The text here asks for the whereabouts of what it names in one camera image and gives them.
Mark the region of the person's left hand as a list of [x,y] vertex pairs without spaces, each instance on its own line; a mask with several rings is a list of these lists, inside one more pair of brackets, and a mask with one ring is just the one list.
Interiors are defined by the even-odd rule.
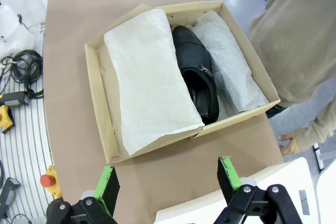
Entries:
[[279,145],[282,156],[294,155],[300,153],[300,147],[296,140],[295,132],[291,132],[279,137],[282,142],[288,141],[286,146]]

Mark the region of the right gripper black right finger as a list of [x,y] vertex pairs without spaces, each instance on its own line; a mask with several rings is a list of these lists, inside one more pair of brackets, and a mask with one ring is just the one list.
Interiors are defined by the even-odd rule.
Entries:
[[262,190],[242,184],[228,156],[218,158],[217,179],[227,206],[215,223],[245,223],[251,216],[262,223],[302,223],[283,185],[274,184]]

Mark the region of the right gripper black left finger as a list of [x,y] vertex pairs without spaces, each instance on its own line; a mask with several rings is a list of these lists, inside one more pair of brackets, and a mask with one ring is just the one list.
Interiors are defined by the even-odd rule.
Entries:
[[93,196],[71,205],[62,198],[53,200],[46,210],[47,223],[116,223],[113,218],[120,184],[113,166],[103,169]]

